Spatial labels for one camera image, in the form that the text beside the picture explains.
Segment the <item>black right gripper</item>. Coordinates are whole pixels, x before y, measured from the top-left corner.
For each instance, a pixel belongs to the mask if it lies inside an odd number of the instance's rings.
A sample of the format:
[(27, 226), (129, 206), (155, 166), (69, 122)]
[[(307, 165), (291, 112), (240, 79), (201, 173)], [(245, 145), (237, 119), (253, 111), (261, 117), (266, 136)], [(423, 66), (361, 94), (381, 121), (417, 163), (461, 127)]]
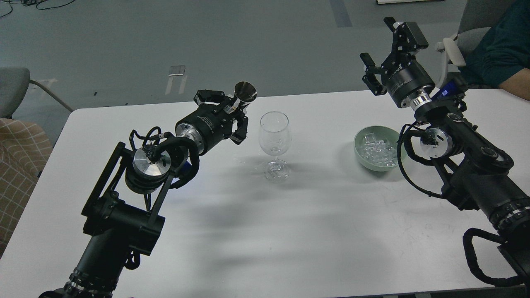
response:
[(416, 61), (416, 54), (428, 48), (429, 43), (416, 22), (397, 22), (393, 17), (385, 17), (383, 21), (393, 34), (390, 54), (381, 66), (376, 66), (369, 53), (359, 55), (365, 66), (363, 82), (375, 96), (388, 91), (400, 109), (418, 109), (432, 102), (430, 93), (435, 87)]

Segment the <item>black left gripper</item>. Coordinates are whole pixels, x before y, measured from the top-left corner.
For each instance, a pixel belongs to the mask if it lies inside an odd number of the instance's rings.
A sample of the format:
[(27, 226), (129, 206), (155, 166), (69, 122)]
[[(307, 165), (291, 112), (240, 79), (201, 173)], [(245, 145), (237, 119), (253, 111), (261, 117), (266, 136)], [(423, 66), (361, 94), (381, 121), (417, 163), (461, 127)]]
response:
[(248, 117), (232, 111), (227, 113), (232, 98), (223, 91), (198, 90), (194, 96), (197, 110), (178, 121), (176, 137), (187, 137), (195, 142), (199, 155), (204, 155), (220, 141), (230, 138), (240, 145), (247, 138)]

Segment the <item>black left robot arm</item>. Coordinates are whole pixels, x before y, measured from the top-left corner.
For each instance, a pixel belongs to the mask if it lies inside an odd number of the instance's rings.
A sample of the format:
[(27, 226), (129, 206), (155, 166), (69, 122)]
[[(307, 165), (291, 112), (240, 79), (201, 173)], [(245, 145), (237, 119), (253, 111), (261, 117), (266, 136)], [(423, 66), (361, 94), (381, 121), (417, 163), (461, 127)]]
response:
[(40, 297), (111, 298), (122, 271), (137, 269), (141, 256), (153, 252), (168, 191), (189, 183), (199, 171), (200, 156), (219, 142), (246, 139), (246, 107), (256, 98), (246, 82), (238, 83), (231, 96), (198, 90), (197, 108), (176, 122), (174, 132), (132, 130), (129, 143), (114, 148), (82, 208), (83, 233), (90, 240), (80, 260), (63, 287)]

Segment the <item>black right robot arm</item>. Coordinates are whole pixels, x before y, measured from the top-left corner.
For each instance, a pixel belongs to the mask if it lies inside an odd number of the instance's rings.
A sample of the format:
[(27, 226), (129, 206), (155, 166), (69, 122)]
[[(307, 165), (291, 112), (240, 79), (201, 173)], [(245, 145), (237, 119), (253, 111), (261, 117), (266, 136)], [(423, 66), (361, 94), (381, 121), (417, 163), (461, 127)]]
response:
[[(398, 108), (411, 107), (415, 122), (405, 124), (397, 140), (397, 156), (402, 151), (411, 160), (432, 166), (443, 181), (440, 194), (427, 191), (408, 177), (401, 161), (403, 177), (430, 197), (444, 199), (460, 211), (481, 210), (496, 233), (470, 228), (463, 235), (463, 247), (470, 272), (483, 283), (495, 287), (524, 285), (529, 289), (530, 200), (509, 177), (513, 159), (477, 132), (465, 119), (464, 102), (468, 85), (456, 75), (432, 93), (435, 83), (417, 62), (418, 51), (429, 44), (416, 22), (383, 19), (393, 34), (386, 60), (377, 66), (369, 53), (361, 53), (365, 65), (363, 82), (375, 96), (389, 94)], [(498, 244), (498, 251), (516, 275), (496, 279), (479, 267), (474, 237)]]

